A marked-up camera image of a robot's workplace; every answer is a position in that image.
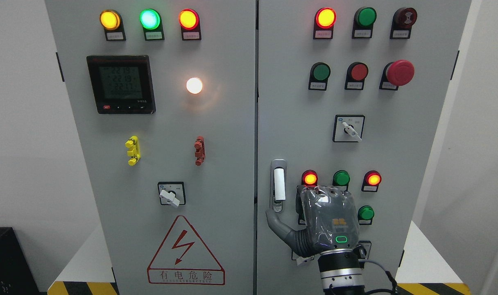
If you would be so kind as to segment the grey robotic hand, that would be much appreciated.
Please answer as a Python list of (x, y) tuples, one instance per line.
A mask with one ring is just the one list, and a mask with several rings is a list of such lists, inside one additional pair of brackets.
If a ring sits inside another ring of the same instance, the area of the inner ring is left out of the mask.
[(266, 211), (269, 228), (292, 251), (308, 258), (331, 250), (353, 250), (359, 243), (359, 221), (353, 196), (333, 186), (298, 186), (306, 228), (293, 230), (273, 209)]

